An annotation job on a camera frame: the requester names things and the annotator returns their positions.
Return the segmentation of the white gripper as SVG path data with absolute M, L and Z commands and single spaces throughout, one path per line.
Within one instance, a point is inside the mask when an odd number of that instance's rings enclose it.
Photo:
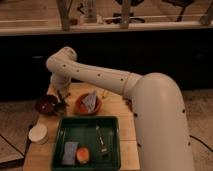
M 60 91 L 66 91 L 70 86 L 71 79 L 69 77 L 61 77 L 53 74 L 50 77 L 50 83 L 55 92 L 57 92 L 60 103 L 66 104 L 66 101 Z

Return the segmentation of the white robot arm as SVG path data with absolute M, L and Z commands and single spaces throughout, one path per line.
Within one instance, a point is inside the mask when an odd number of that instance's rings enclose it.
M 162 73 L 144 76 L 76 61 L 74 49 L 51 55 L 50 83 L 63 90 L 77 79 L 123 96 L 132 104 L 140 171 L 195 171 L 187 116 L 176 82 Z

